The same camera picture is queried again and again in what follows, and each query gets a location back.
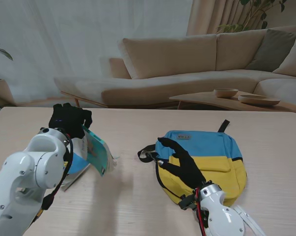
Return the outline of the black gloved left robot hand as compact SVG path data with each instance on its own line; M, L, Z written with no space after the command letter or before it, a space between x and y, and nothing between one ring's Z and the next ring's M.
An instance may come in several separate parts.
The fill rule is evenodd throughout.
M49 128L61 128L71 139L82 139L85 136L83 126L89 128L92 124L92 112L73 107L70 103L55 104L49 121Z

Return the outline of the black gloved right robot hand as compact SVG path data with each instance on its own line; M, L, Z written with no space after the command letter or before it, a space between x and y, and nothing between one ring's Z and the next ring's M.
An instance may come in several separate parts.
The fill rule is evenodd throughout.
M177 176L186 186L191 189L202 187L207 181L200 169L197 167L194 159L189 153L181 147L176 141L169 138L158 138L158 141L164 146L173 149L173 157L179 160L180 166L168 162L158 161L158 165Z

